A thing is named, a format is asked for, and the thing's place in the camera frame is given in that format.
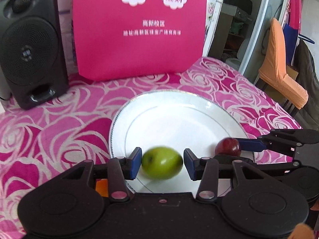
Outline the green apple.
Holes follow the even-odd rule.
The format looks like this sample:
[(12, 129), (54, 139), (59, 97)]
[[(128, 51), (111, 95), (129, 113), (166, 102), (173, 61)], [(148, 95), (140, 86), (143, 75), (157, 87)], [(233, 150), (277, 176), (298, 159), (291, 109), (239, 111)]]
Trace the green apple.
[(154, 147), (143, 154), (141, 165), (150, 179), (167, 180), (179, 174), (183, 158), (170, 147)]

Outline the white round plate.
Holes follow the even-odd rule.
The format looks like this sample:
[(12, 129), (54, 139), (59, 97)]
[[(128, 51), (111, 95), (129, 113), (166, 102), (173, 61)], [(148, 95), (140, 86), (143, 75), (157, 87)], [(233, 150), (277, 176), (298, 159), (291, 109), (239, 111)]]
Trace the white round plate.
[(128, 101), (115, 115), (109, 134), (112, 157), (128, 157), (139, 147), (170, 147), (183, 154), (213, 157), (226, 137), (247, 138), (244, 128), (226, 110), (204, 97), (176, 90), (158, 90)]

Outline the black speaker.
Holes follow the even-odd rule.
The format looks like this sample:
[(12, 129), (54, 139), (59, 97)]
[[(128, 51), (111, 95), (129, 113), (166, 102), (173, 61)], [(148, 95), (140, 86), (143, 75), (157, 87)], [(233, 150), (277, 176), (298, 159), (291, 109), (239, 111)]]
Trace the black speaker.
[(24, 110), (67, 92), (57, 0), (1, 0), (1, 68)]

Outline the dark hanging coat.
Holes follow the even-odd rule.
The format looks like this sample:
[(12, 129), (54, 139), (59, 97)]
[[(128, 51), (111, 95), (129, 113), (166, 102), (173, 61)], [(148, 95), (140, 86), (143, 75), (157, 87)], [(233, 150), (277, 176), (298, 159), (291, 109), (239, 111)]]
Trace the dark hanging coat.
[(296, 81), (308, 92), (308, 101), (299, 114), (310, 128), (318, 131), (318, 78), (313, 56), (303, 40), (295, 50), (294, 68), (298, 72)]

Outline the pink rose tablecloth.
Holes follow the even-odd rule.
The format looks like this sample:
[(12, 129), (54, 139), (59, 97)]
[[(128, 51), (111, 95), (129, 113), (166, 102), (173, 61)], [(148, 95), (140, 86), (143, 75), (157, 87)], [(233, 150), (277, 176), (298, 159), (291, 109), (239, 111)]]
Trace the pink rose tablecloth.
[(106, 162), (111, 121), (129, 99), (152, 90), (181, 90), (227, 110), (250, 138), (273, 128), (299, 128), (279, 103), (223, 62), (200, 58), (183, 73), (96, 82), (78, 74), (68, 92), (24, 111), (16, 101), (1, 114), (1, 238), (21, 238), (21, 198), (59, 173), (91, 159)]

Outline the magenta tote bag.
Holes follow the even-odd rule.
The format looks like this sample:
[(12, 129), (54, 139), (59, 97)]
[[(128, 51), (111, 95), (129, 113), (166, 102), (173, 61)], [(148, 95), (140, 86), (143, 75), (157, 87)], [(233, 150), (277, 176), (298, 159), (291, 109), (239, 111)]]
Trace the magenta tote bag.
[(100, 81), (183, 72), (203, 53), (207, 0), (72, 0), (78, 72)]

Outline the dark red plum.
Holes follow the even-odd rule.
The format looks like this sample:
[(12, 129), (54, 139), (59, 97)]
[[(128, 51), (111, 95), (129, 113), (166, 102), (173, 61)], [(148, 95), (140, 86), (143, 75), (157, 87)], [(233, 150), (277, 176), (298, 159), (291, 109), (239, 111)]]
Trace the dark red plum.
[(239, 157), (241, 155), (239, 141), (231, 137), (222, 139), (215, 147), (215, 154)]

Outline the orange covered chair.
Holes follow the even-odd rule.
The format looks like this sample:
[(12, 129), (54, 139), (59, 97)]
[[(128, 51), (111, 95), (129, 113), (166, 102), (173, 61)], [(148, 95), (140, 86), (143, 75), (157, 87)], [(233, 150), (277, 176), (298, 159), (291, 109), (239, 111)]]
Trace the orange covered chair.
[(308, 92), (287, 73), (286, 44), (280, 22), (270, 22), (268, 47), (255, 85), (261, 90), (271, 86), (290, 103), (288, 113), (294, 117), (308, 102)]

